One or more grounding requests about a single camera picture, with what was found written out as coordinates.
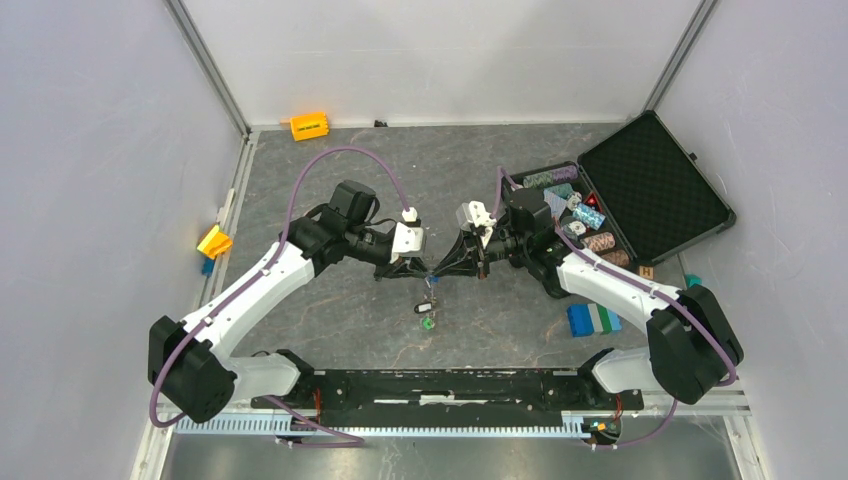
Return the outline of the black key tag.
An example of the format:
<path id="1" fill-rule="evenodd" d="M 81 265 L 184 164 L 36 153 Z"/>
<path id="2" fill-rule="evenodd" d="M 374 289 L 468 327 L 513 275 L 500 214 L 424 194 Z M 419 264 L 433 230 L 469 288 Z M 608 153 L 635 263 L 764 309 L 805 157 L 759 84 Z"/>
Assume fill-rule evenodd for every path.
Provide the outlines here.
<path id="1" fill-rule="evenodd" d="M 429 312 L 433 309 L 433 304 L 431 302 L 422 302 L 414 306 L 414 312 L 417 314 L 423 314 Z"/>

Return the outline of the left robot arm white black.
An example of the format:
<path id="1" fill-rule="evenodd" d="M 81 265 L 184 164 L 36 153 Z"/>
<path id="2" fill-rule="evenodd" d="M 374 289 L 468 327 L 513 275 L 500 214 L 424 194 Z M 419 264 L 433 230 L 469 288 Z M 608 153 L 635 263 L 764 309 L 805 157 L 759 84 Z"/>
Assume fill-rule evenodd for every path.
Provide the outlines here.
<path id="1" fill-rule="evenodd" d="M 165 396 L 178 418 L 205 423 L 230 402 L 265 394 L 290 407 L 306 405 L 314 381 L 284 354 L 238 359 L 233 351 L 274 307 L 329 266 L 351 258 L 371 264 L 377 278 L 422 278 L 425 235 L 415 208 L 407 206 L 386 232 L 372 218 L 379 202 L 369 187 L 339 183 L 329 202 L 291 221 L 269 250 L 237 281 L 198 310 L 175 321 L 163 316 L 149 330 L 147 375 L 154 391 L 151 422 Z"/>

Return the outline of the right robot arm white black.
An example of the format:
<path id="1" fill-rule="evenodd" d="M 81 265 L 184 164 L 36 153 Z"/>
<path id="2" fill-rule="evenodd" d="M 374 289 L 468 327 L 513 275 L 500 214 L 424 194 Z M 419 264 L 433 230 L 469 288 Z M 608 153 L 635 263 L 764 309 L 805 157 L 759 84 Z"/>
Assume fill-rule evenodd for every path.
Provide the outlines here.
<path id="1" fill-rule="evenodd" d="M 711 290 L 649 281 L 601 258 L 567 234 L 539 190 L 518 189 L 497 205 L 504 211 L 499 218 L 480 202 L 458 209 L 457 242 L 433 273 L 484 278 L 492 263 L 508 260 L 549 296 L 583 297 L 637 327 L 645 347 L 610 349 L 585 364 L 588 374 L 577 382 L 585 405 L 602 408 L 618 393 L 654 389 L 694 405 L 712 388 L 737 380 L 744 352 Z"/>

